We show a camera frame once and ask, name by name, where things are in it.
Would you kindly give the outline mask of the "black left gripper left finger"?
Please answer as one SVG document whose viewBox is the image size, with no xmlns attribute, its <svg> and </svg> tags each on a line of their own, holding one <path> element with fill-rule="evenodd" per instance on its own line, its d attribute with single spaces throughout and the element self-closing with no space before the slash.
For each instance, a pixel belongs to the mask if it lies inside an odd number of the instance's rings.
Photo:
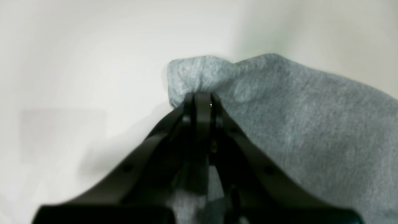
<svg viewBox="0 0 398 224">
<path fill-rule="evenodd" d="M 167 206 L 172 182 L 184 165 L 195 135 L 195 95 L 152 129 L 144 141 L 109 174 L 77 197 L 42 205 L 34 224 L 176 224 Z"/>
</svg>

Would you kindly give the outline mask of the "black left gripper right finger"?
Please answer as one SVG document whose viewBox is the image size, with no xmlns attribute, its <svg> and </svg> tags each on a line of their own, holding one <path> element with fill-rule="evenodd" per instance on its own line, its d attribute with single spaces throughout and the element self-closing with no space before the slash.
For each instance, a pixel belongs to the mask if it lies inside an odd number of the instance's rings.
<svg viewBox="0 0 398 224">
<path fill-rule="evenodd" d="M 195 135 L 224 191 L 224 224 L 362 224 L 354 210 L 311 195 L 266 156 L 215 94 L 195 100 Z"/>
</svg>

